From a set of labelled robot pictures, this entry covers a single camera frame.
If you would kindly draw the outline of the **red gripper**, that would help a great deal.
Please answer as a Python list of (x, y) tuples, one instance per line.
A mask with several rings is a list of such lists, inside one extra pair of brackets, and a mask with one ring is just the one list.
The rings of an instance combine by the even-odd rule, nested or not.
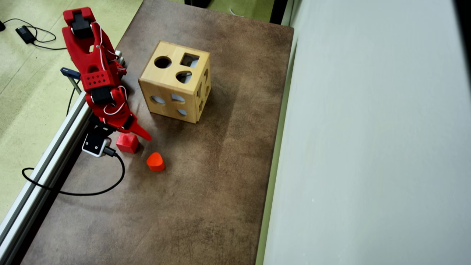
[(104, 124), (117, 130), (128, 130), (147, 141), (152, 136), (135, 121), (134, 114), (127, 104), (125, 87), (102, 86), (90, 89), (85, 99), (95, 116)]

